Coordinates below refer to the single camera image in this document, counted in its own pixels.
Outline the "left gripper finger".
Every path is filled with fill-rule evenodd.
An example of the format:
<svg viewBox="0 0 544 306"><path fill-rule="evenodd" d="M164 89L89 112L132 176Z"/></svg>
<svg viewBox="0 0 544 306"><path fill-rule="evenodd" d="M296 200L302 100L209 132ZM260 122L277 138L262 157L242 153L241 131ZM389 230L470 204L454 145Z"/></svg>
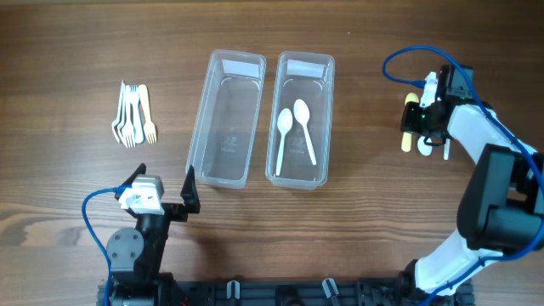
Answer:
<svg viewBox="0 0 544 306"><path fill-rule="evenodd" d="M133 181L139 176L146 174L146 165L141 163L136 170L121 184L116 188L115 198L118 200L122 192L132 186Z"/></svg>
<svg viewBox="0 0 544 306"><path fill-rule="evenodd" d="M187 213L200 212L201 203L196 188L195 169L192 165L187 170L180 196L184 200L184 207Z"/></svg>

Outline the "white plastic spoon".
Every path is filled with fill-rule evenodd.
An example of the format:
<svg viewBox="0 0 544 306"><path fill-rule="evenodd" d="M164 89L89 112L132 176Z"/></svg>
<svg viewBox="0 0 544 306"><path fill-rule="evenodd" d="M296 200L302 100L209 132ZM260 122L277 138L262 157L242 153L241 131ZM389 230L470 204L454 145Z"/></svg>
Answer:
<svg viewBox="0 0 544 306"><path fill-rule="evenodd" d="M450 139L446 139L445 140L445 144L444 144L444 153L443 153L443 158L445 161L449 160L449 156L450 156L450 147L451 147L451 140Z"/></svg>
<svg viewBox="0 0 544 306"><path fill-rule="evenodd" d="M422 136L417 141L417 149L423 156L430 156L433 147L425 143L425 138Z"/></svg>
<svg viewBox="0 0 544 306"><path fill-rule="evenodd" d="M292 112L288 108L284 108L278 115L277 128L280 132L280 144L275 167L275 175L279 176L281 174L284 157L285 138L292 128Z"/></svg>
<svg viewBox="0 0 544 306"><path fill-rule="evenodd" d="M294 116L298 123L301 124L304 132L304 137L309 152L309 158L311 163L315 166L317 164L315 157L315 150L309 135L308 122L310 118L310 112L307 104L302 99L297 99L293 106Z"/></svg>

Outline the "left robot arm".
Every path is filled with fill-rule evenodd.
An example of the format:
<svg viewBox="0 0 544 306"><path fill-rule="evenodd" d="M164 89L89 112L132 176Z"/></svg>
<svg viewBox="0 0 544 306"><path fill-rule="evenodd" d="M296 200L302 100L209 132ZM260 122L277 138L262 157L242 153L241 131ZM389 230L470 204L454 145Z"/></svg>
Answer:
<svg viewBox="0 0 544 306"><path fill-rule="evenodd" d="M161 272L162 257L172 222L185 222L199 213L195 169L189 167L181 203L162 201L162 179L147 175L140 164L115 191L122 210L136 219L132 228L116 231L105 247L108 280L99 287L98 305L188 305L190 300L173 274Z"/></svg>

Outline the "cream plastic spoon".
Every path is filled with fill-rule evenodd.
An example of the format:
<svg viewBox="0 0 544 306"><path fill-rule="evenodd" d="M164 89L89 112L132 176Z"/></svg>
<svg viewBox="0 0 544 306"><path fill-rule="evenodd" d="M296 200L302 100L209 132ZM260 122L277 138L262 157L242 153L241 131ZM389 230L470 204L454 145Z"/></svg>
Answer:
<svg viewBox="0 0 544 306"><path fill-rule="evenodd" d="M405 105L407 105L409 102L418 103L419 102L418 96L415 93L408 93L405 96ZM411 134L407 133L407 132L403 132L402 140L401 140L401 149L404 152L410 152L411 151L411 145L412 145Z"/></svg>

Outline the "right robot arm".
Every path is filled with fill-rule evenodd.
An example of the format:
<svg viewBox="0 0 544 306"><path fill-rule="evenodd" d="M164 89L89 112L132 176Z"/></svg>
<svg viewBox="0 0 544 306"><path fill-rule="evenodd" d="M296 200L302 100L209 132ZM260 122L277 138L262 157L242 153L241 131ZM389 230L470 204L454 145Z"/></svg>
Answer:
<svg viewBox="0 0 544 306"><path fill-rule="evenodd" d="M447 149L455 140L475 169L457 210L455 231L398 275L397 303L442 303L499 258L529 244L543 247L537 234L543 225L543 194L536 178L543 156L507 137L492 107L474 99L468 88L472 78L469 66L444 65L425 78L421 97L410 93L405 98L402 150L413 135L420 149Z"/></svg>

